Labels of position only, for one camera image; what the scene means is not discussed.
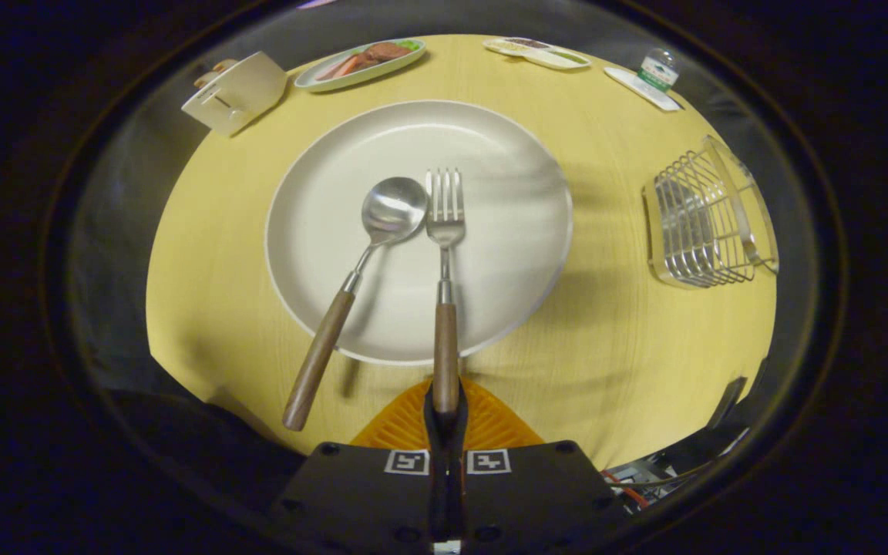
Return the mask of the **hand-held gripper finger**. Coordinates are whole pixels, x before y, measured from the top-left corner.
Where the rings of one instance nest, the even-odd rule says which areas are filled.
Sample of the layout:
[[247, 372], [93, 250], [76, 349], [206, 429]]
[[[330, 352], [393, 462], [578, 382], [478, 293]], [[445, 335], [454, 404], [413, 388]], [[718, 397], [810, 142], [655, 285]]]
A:
[[417, 395], [420, 449], [316, 446], [271, 507], [297, 550], [430, 550], [449, 538], [449, 423]]
[[464, 550], [606, 550], [626, 502], [574, 440], [544, 442], [483, 387], [448, 417], [448, 537]]

